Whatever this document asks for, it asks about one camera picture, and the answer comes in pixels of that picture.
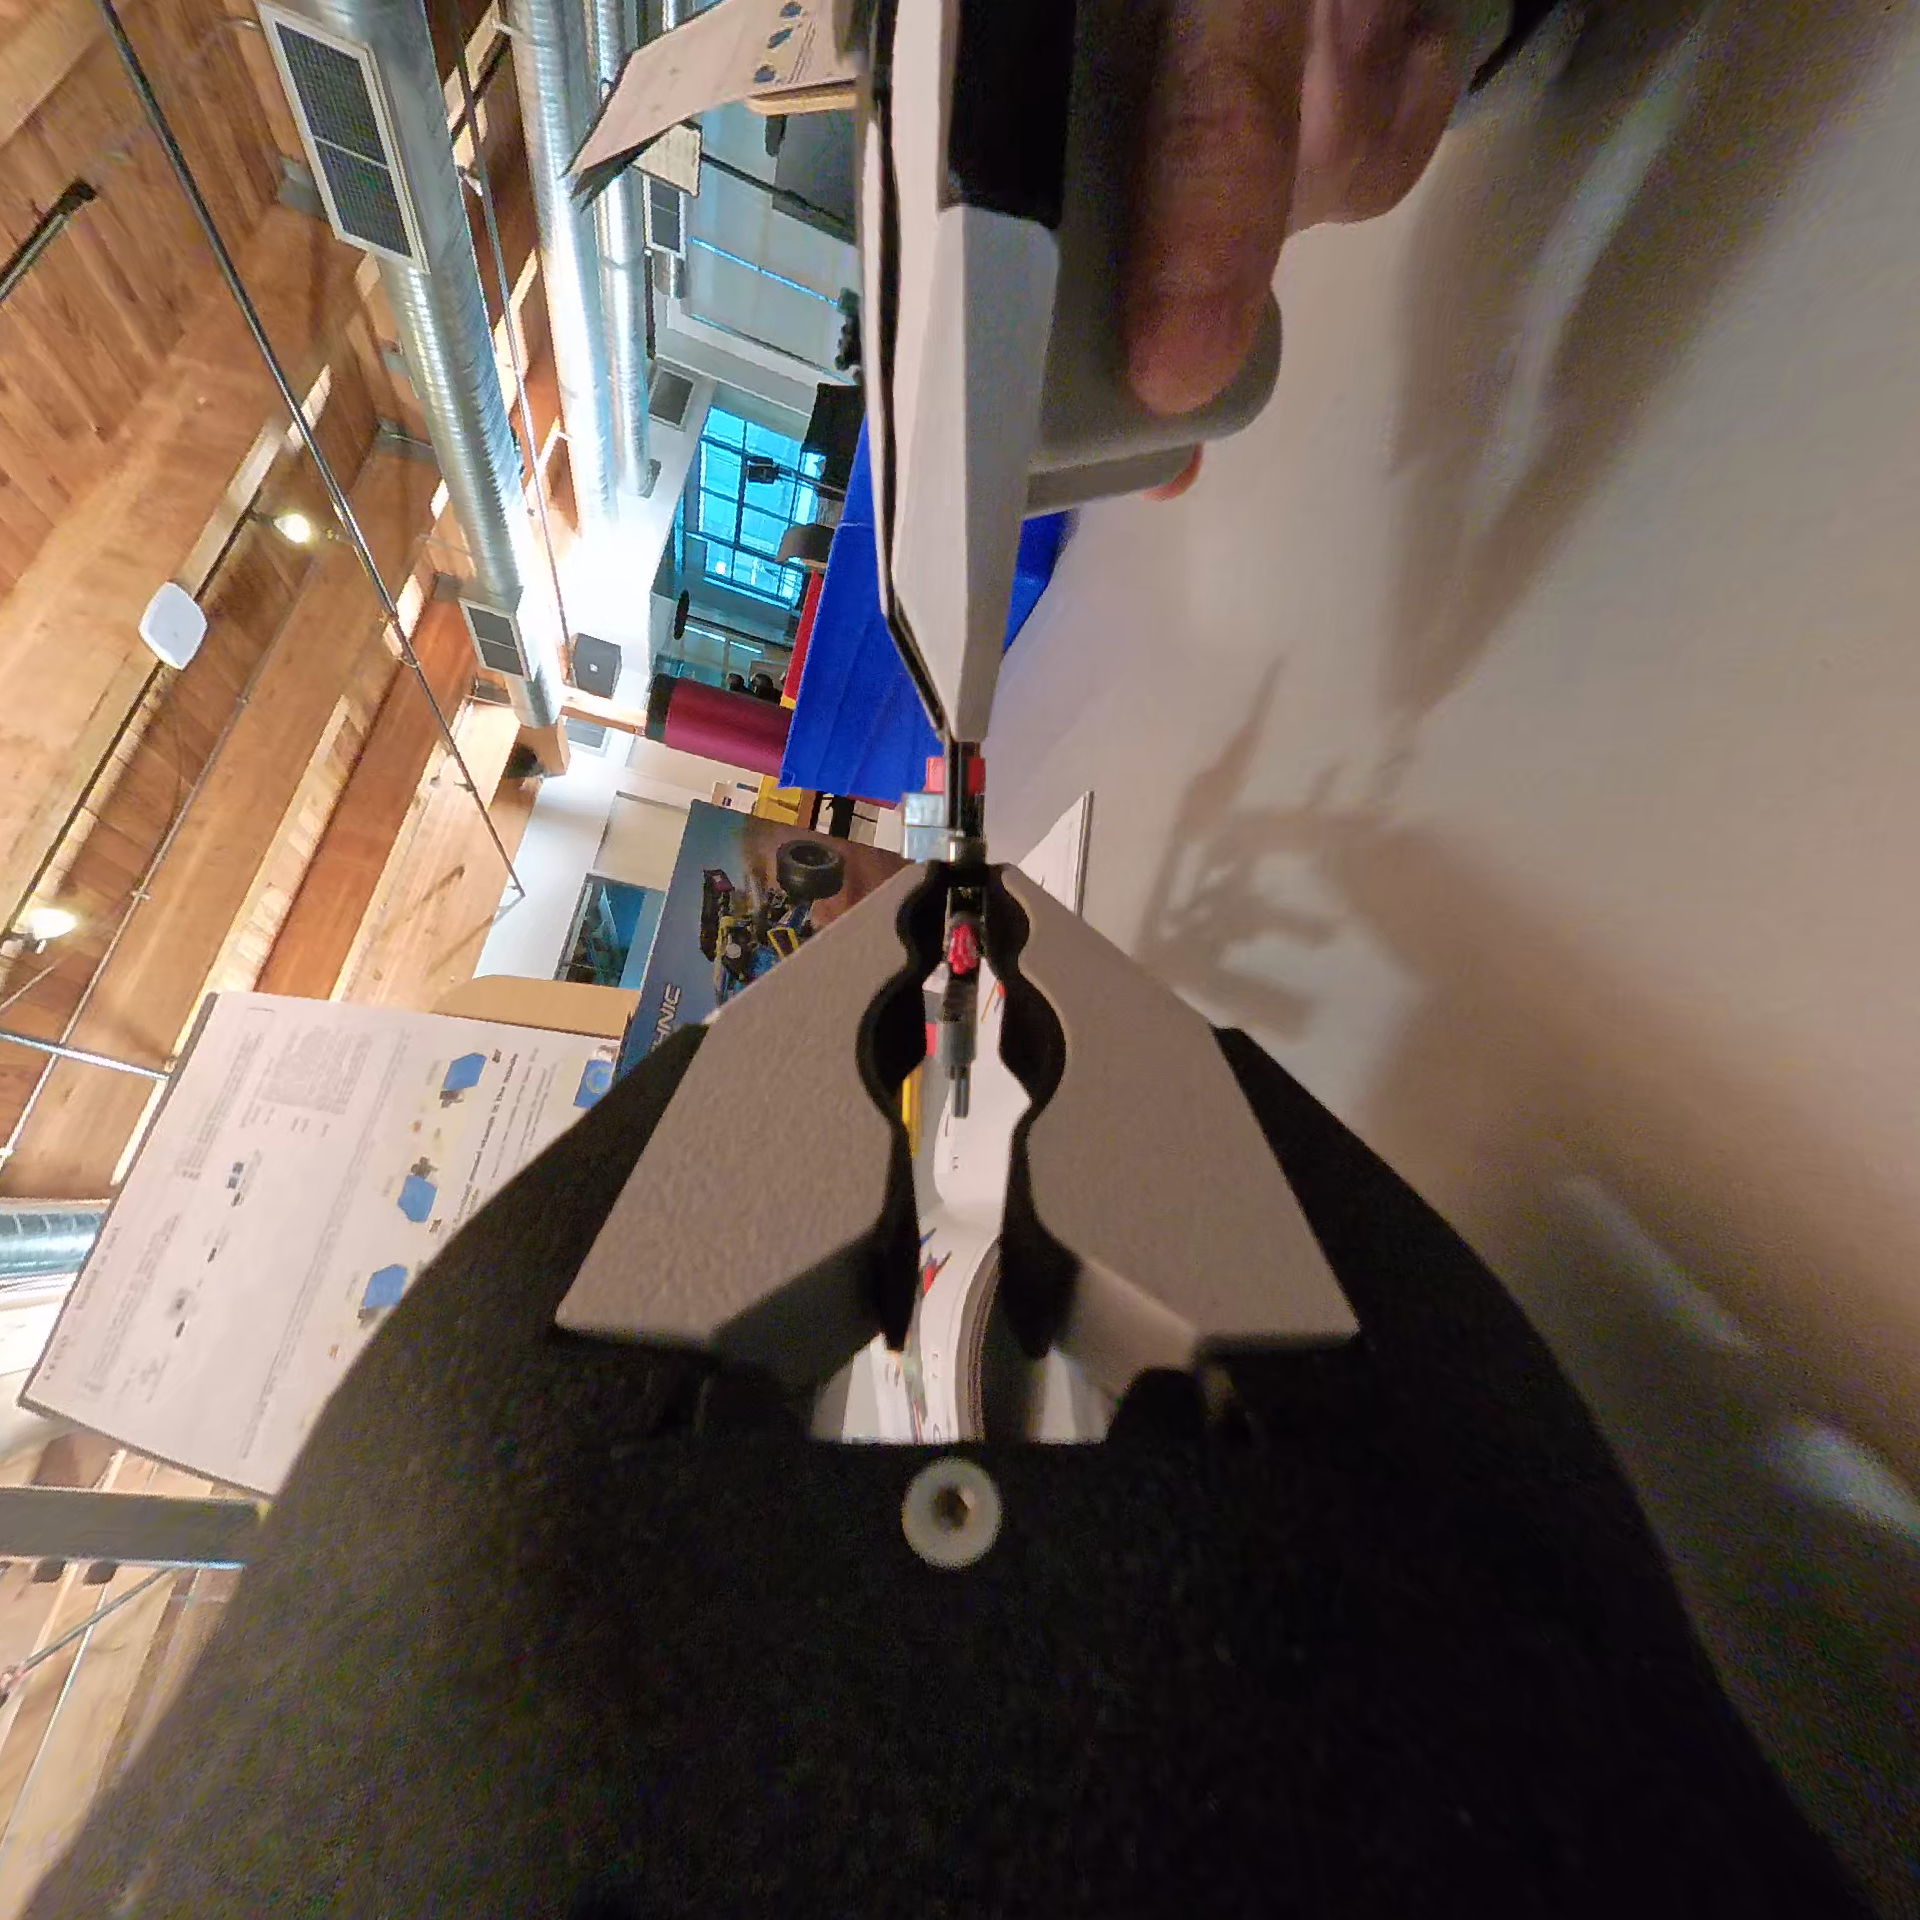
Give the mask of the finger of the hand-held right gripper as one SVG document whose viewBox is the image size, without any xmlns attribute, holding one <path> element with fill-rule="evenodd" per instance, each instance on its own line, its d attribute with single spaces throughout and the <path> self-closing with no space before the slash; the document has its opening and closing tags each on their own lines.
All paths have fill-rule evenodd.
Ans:
<svg viewBox="0 0 1920 1920">
<path fill-rule="evenodd" d="M 1074 13 L 1063 6 L 1063 217 Z M 1057 226 L 953 201 L 962 288 L 964 670 L 961 740 L 992 726 L 1027 506 L 1041 449 L 1042 389 L 1061 286 Z"/>
<path fill-rule="evenodd" d="M 962 735 L 964 394 L 948 166 L 962 8 L 869 5 L 860 255 L 880 613 L 935 726 Z"/>
</svg>

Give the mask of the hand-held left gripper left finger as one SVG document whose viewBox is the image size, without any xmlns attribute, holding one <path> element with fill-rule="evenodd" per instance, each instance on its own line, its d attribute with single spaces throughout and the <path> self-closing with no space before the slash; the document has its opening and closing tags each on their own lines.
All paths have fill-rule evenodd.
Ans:
<svg viewBox="0 0 1920 1920">
<path fill-rule="evenodd" d="M 945 866 L 874 896 L 712 1021 L 682 1062 L 557 1329 L 715 1359 L 810 1399 L 921 1293 L 914 1148 L 900 1085 L 927 1058 Z"/>
</svg>

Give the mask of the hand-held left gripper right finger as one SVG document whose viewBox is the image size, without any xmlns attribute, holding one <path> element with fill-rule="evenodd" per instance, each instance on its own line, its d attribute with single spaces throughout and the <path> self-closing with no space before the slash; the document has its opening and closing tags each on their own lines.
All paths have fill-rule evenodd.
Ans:
<svg viewBox="0 0 1920 1920">
<path fill-rule="evenodd" d="M 1360 1320 L 1220 1034 L 1020 866 L 992 876 L 992 1061 L 1017 1088 L 992 1292 L 992 1437 L 1042 1432 L 1065 1358 L 1144 1375 L 1345 1346 Z"/>
</svg>

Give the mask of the grey lego chassis assembly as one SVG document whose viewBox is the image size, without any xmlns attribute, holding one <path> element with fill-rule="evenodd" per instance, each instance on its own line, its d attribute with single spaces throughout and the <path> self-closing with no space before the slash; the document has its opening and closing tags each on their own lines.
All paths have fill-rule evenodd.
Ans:
<svg viewBox="0 0 1920 1920">
<path fill-rule="evenodd" d="M 948 737 L 927 760 L 921 791 L 903 796 L 903 853 L 945 873 L 940 1010 L 932 1058 L 953 1120 L 972 1109 L 979 980 L 985 948 L 985 766 L 979 746 Z"/>
</svg>

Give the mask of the lego set box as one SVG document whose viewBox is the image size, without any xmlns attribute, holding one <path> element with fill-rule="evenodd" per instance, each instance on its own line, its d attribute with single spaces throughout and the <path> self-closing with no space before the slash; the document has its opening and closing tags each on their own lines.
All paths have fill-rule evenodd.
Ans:
<svg viewBox="0 0 1920 1920">
<path fill-rule="evenodd" d="M 695 801 L 615 1055 L 634 1071 L 906 869 L 900 853 Z"/>
</svg>

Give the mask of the person's right hand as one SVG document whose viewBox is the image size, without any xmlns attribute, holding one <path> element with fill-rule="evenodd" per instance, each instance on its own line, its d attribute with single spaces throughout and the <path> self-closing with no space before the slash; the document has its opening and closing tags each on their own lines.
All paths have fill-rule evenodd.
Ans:
<svg viewBox="0 0 1920 1920">
<path fill-rule="evenodd" d="M 1519 5 L 1080 5 L 1027 506 L 1178 489 L 1280 369 L 1280 253 L 1400 206 Z"/>
</svg>

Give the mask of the open instruction booklet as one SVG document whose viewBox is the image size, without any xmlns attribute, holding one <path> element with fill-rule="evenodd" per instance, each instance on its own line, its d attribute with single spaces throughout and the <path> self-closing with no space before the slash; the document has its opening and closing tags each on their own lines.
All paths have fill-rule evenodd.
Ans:
<svg viewBox="0 0 1920 1920">
<path fill-rule="evenodd" d="M 817 1408 L 823 1437 L 885 1444 L 979 1437 L 991 1385 L 1027 1389 L 1031 1432 L 1045 1442 L 1095 1442 L 1112 1422 L 1114 1402 L 1073 1361 L 1048 1358 L 1029 1366 L 1020 1348 L 1008 1359 L 987 1352 L 1012 1130 L 1027 1109 L 1027 1092 L 1002 1058 L 1002 1014 L 1002 982 L 980 965 L 967 1113 L 953 1116 L 945 1066 L 920 1074 L 914 1319 L 899 1351 L 879 1336 L 829 1381 Z"/>
</svg>

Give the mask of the hanging tan board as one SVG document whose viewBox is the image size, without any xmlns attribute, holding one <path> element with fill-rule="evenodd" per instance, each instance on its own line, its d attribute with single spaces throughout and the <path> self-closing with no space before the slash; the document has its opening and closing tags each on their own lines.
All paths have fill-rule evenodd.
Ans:
<svg viewBox="0 0 1920 1920">
<path fill-rule="evenodd" d="M 624 161 L 690 117 L 857 78 L 852 1 L 720 1 L 632 53 L 569 174 Z"/>
</svg>

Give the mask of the tagged blue storage bin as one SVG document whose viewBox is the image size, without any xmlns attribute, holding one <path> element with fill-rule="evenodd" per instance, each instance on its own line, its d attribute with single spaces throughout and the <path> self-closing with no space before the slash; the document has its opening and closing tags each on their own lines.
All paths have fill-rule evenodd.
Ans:
<svg viewBox="0 0 1920 1920">
<path fill-rule="evenodd" d="M 783 786 L 900 801 L 923 788 L 943 740 L 880 607 L 871 437 L 861 432 L 808 632 Z"/>
</svg>

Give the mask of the maroon water bottle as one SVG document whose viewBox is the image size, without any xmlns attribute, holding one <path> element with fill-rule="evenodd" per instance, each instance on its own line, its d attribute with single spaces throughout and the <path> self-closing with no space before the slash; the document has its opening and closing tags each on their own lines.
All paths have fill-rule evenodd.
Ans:
<svg viewBox="0 0 1920 1920">
<path fill-rule="evenodd" d="M 777 697 L 666 671 L 653 671 L 647 693 L 644 734 L 653 742 L 780 776 L 794 711 Z"/>
</svg>

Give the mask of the task instruction poster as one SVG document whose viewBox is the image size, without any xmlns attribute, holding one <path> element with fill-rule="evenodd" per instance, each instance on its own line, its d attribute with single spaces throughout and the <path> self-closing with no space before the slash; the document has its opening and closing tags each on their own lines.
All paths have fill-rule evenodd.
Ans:
<svg viewBox="0 0 1920 1920">
<path fill-rule="evenodd" d="M 443 1244 L 615 1062 L 586 1030 L 211 996 L 23 1408 L 274 1495 Z"/>
</svg>

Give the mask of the grey metal beam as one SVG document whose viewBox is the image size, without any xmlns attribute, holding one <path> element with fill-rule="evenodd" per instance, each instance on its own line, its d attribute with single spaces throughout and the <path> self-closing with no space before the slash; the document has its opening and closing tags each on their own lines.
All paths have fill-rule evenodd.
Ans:
<svg viewBox="0 0 1920 1920">
<path fill-rule="evenodd" d="M 260 1522 L 253 1502 L 8 1485 L 2 1556 L 61 1565 L 243 1568 L 253 1556 Z"/>
</svg>

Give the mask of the slim silver air duct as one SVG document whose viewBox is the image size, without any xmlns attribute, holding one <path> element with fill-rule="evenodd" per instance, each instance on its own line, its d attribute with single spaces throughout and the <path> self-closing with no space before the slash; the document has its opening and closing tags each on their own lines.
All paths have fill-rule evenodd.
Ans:
<svg viewBox="0 0 1920 1920">
<path fill-rule="evenodd" d="M 514 78 L 567 458 L 586 529 L 634 516 L 650 489 L 644 252 L 626 185 L 572 180 L 639 29 L 634 5 L 509 1 Z"/>
</svg>

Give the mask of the blue wall screen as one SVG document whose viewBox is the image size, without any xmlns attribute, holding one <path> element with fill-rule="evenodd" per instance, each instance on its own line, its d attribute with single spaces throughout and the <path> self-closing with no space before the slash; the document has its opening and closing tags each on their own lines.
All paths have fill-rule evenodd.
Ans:
<svg viewBox="0 0 1920 1920">
<path fill-rule="evenodd" d="M 567 927 L 556 977 L 636 991 L 664 909 L 666 888 L 591 873 Z"/>
</svg>

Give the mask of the large silver air duct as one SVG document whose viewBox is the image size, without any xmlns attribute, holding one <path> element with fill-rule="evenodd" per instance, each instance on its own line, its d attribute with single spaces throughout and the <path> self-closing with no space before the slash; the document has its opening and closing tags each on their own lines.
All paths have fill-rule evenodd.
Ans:
<svg viewBox="0 0 1920 1920">
<path fill-rule="evenodd" d="M 423 265 L 383 255 L 377 271 L 400 358 L 465 536 L 461 597 L 514 613 L 536 678 L 507 681 L 531 729 L 560 720 L 560 620 L 538 578 L 538 529 L 499 372 L 465 180 L 425 6 L 413 1 L 280 5 L 362 41 L 389 101 L 400 165 L 423 237 Z"/>
</svg>

